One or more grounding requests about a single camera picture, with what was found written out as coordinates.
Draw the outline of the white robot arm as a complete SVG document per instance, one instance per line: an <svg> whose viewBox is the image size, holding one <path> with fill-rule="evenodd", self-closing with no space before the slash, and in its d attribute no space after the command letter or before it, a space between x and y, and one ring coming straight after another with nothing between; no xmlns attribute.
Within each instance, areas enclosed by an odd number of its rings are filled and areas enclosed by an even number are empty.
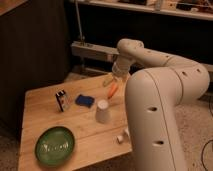
<svg viewBox="0 0 213 171"><path fill-rule="evenodd" d="M127 79L125 110L136 171L187 171L174 108L200 98L210 76L204 65L121 39L112 73Z"/></svg>

